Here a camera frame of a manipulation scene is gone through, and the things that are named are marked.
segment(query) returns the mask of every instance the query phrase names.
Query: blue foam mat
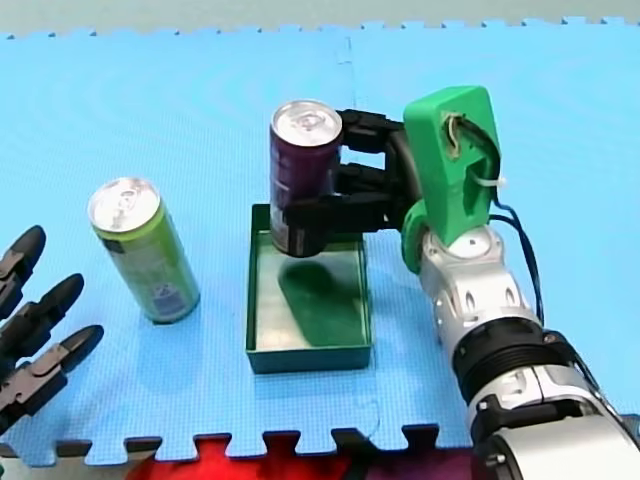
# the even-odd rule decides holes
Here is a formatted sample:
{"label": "blue foam mat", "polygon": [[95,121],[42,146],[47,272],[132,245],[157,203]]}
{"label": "blue foam mat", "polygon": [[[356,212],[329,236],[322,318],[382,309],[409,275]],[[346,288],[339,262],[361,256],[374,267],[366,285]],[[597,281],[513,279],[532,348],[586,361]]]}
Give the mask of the blue foam mat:
{"label": "blue foam mat", "polygon": [[[96,465],[124,462],[124,441],[140,437],[162,438],[161,460],[194,458],[193,437],[211,434],[231,434],[229,455],[259,455],[268,431],[300,432],[299,453],[334,450],[340,428],[398,449],[403,426],[439,424],[441,446],[467,444],[465,407],[397,234],[367,238],[369,369],[254,376],[243,350],[249,207],[268,199],[275,106],[316,97],[399,118],[408,101],[460,83],[491,91],[511,185],[503,197],[535,241],[549,325],[575,342],[622,412],[640,412],[631,381],[640,29],[526,23],[0,42],[12,66],[0,76],[0,174],[11,199],[0,245],[42,224],[48,245],[26,297],[79,271],[85,292],[53,340],[96,322],[106,330],[69,386],[1,441],[33,466],[54,463],[55,442],[70,440],[92,442],[86,461]],[[158,186],[201,283],[200,307],[177,325],[141,317],[90,231],[89,195],[121,175]],[[528,289],[517,240],[505,235]]]}

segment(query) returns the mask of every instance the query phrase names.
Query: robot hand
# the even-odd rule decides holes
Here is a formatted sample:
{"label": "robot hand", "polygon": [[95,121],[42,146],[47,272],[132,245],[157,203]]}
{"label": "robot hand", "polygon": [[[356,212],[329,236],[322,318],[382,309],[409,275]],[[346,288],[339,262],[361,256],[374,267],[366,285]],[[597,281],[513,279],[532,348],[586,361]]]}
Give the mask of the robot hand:
{"label": "robot hand", "polygon": [[[11,315],[22,300],[22,288],[33,273],[46,237],[41,227],[25,232],[0,259],[0,320]],[[53,345],[33,363],[16,368],[23,357],[32,357],[51,338],[84,287],[82,275],[66,278],[39,302],[25,303],[0,328],[0,434],[23,415],[34,415],[66,384],[73,370],[98,345],[103,329],[85,327]]]}
{"label": "robot hand", "polygon": [[[343,144],[384,153],[385,169],[339,166],[337,195],[289,204],[285,222],[321,233],[402,232],[403,259],[433,304],[468,405],[479,478],[636,478],[638,425],[625,423],[571,344],[544,327],[533,248],[496,193],[500,152],[488,94],[452,87],[408,111],[404,124],[338,112]],[[511,216],[490,215],[491,203]],[[504,263],[504,241],[490,220],[520,235],[535,311]]]}

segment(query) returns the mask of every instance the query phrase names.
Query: white cable tie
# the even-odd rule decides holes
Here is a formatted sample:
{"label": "white cable tie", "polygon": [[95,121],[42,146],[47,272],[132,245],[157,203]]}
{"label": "white cable tie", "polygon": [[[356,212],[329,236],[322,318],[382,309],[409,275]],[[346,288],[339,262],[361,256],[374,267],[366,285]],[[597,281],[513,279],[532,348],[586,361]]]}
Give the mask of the white cable tie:
{"label": "white cable tie", "polygon": [[499,176],[497,179],[495,180],[490,180],[488,178],[480,178],[478,177],[475,173],[471,173],[471,176],[473,177],[473,180],[480,185],[481,187],[486,187],[486,188],[493,188],[493,187],[497,187],[497,188],[503,188],[507,185],[507,179],[505,177],[503,177],[502,175]]}

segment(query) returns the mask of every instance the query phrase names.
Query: aluminum can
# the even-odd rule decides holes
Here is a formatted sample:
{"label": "aluminum can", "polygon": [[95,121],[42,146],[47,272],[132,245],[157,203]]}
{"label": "aluminum can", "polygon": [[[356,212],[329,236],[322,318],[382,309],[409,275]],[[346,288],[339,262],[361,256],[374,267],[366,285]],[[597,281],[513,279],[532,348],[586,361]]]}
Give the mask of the aluminum can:
{"label": "aluminum can", "polygon": [[287,225],[283,209],[292,201],[331,193],[341,144],[342,118],[321,102],[288,102],[271,119],[271,237],[289,256],[310,257],[326,245],[327,232]]}
{"label": "aluminum can", "polygon": [[88,213],[149,319],[173,323],[195,308],[200,291],[171,215],[151,183],[131,177],[109,182],[92,195]]}

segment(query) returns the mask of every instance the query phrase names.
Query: cable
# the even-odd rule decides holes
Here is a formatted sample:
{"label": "cable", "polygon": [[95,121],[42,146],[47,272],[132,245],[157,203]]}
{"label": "cable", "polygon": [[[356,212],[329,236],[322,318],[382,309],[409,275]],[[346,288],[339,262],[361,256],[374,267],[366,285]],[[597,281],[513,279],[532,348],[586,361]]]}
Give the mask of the cable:
{"label": "cable", "polygon": [[[459,149],[459,143],[455,138],[456,127],[458,130],[466,133],[467,136],[471,137],[471,140],[474,142],[474,144],[481,148],[492,160],[491,165],[493,166],[493,172],[490,173],[490,178],[491,180],[495,180],[496,182],[498,182],[500,178],[501,155],[500,150],[498,150],[498,147],[493,139],[480,126],[478,126],[465,116],[452,114],[446,120],[445,133],[447,135],[447,139],[454,148],[456,148],[457,146],[457,148]],[[529,240],[529,237],[527,236],[522,223],[520,223],[520,218],[518,217],[516,211],[509,205],[505,205],[500,201],[500,199],[498,198],[497,186],[493,186],[491,187],[491,189],[493,197],[492,200],[495,206],[500,210],[509,213],[511,218],[504,215],[491,215],[489,219],[507,223],[518,232],[518,236],[520,237],[520,244],[522,246],[522,252],[524,254],[525,262],[527,263],[527,268],[529,269],[529,275],[531,276],[531,282],[533,284],[533,290],[536,297],[536,315],[540,320],[540,323],[544,326],[544,305],[542,303],[540,274],[538,272],[538,263],[536,261],[533,246],[531,245],[531,241]]]}

